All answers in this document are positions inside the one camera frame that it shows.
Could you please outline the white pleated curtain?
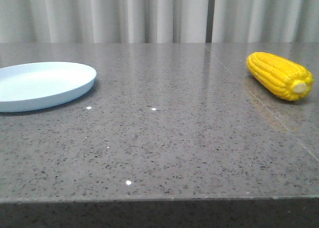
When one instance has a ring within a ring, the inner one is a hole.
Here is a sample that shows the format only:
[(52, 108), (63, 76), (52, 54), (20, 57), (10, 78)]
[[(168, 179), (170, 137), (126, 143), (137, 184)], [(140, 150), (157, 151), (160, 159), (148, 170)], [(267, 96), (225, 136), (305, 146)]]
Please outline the white pleated curtain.
[(11, 42), (317, 42), (319, 0), (0, 0)]

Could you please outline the light blue round plate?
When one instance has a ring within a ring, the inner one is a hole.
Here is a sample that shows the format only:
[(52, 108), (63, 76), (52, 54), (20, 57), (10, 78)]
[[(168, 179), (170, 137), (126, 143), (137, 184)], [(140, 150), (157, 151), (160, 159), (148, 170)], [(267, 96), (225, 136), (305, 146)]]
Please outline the light blue round plate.
[(40, 110), (67, 103), (88, 92), (97, 72), (73, 62), (37, 62), (0, 70), (1, 112)]

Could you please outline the yellow corn cob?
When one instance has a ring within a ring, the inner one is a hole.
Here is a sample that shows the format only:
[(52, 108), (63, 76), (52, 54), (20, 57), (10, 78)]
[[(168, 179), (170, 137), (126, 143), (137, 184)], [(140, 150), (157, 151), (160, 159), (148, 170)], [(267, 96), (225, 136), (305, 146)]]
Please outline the yellow corn cob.
[(272, 53), (250, 54), (247, 67), (264, 87), (286, 101), (306, 97), (315, 81), (312, 73), (304, 66)]

